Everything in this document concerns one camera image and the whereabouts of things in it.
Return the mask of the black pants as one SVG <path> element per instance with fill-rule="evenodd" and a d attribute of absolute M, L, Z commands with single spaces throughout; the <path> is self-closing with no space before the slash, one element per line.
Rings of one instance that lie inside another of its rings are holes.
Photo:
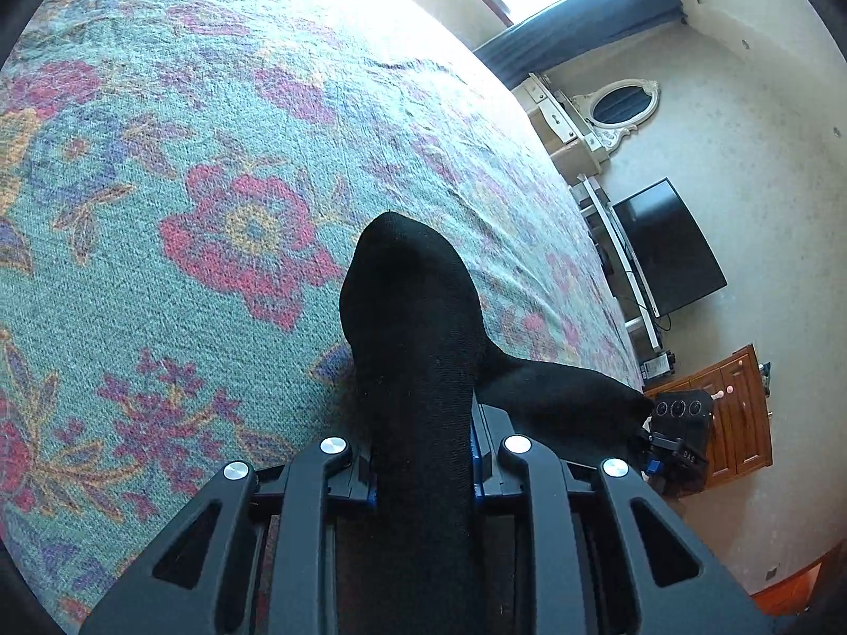
<path fill-rule="evenodd" d="M 583 465 L 631 459 L 652 403 L 598 371 L 502 351 L 452 245 L 396 212 L 362 232 L 340 319 L 355 363 L 350 418 L 371 442 L 376 473 L 375 513 L 347 534 L 343 629 L 481 632 L 472 402 L 507 411 L 528 436 Z"/>

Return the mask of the brown wooden cabinet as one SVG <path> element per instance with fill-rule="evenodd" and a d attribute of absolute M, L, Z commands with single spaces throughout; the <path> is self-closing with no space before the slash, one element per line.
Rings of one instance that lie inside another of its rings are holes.
<path fill-rule="evenodd" d="M 704 390 L 715 397 L 706 447 L 706 489 L 736 482 L 772 465 L 770 410 L 752 344 L 690 376 L 647 387 L 646 396 L 685 390 Z"/>

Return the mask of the white tv stand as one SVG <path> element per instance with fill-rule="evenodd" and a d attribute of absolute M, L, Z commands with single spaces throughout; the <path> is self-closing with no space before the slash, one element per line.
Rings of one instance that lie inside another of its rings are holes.
<path fill-rule="evenodd" d="M 663 351 L 663 342 L 662 330 L 656 323 L 655 303 L 645 275 L 642 274 L 641 264 L 637 262 L 635 251 L 623 231 L 609 196 L 594 176 L 585 175 L 579 176 L 579 183 L 571 188 L 571 195 L 585 223 L 600 235 L 603 242 L 609 244 L 611 265 L 623 275 L 627 291 L 620 299 L 637 311 L 635 318 L 626 321 L 629 337 L 635 340 L 643 335 L 650 351 L 656 356 Z"/>

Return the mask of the black television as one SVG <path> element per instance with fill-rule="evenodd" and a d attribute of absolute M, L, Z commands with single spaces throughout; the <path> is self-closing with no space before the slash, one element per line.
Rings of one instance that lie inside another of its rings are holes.
<path fill-rule="evenodd" d="M 669 179 L 617 202 L 613 210 L 659 317 L 726 287 L 718 259 Z"/>

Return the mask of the cream dressing table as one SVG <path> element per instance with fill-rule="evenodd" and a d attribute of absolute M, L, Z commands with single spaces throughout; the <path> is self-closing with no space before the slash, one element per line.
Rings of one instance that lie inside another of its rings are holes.
<path fill-rule="evenodd" d="M 542 77 L 528 75 L 512 94 L 567 184 L 603 172 L 609 161 L 606 146 L 561 90 L 551 90 Z"/>

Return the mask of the oval white framed mirror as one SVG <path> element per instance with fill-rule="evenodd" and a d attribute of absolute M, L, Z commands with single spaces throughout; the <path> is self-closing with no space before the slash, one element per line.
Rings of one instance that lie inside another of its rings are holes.
<path fill-rule="evenodd" d="M 639 131 L 659 109 L 660 86 L 656 80 L 620 79 L 571 101 L 609 155 L 623 139 Z"/>

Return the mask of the floral bedspread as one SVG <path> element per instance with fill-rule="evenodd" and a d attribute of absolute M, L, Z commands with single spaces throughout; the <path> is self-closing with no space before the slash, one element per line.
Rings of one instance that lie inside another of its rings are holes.
<path fill-rule="evenodd" d="M 386 211 L 506 352 L 639 384 L 526 113 L 412 0 L 40 3 L 2 70 L 2 539 L 62 632 L 224 463 L 339 423 Z"/>

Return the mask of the dark blue curtain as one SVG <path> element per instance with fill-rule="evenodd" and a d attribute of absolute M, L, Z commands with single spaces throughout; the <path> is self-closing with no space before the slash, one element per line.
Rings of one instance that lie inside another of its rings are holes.
<path fill-rule="evenodd" d="M 504 86 L 683 17 L 680 0 L 560 0 L 476 49 Z"/>

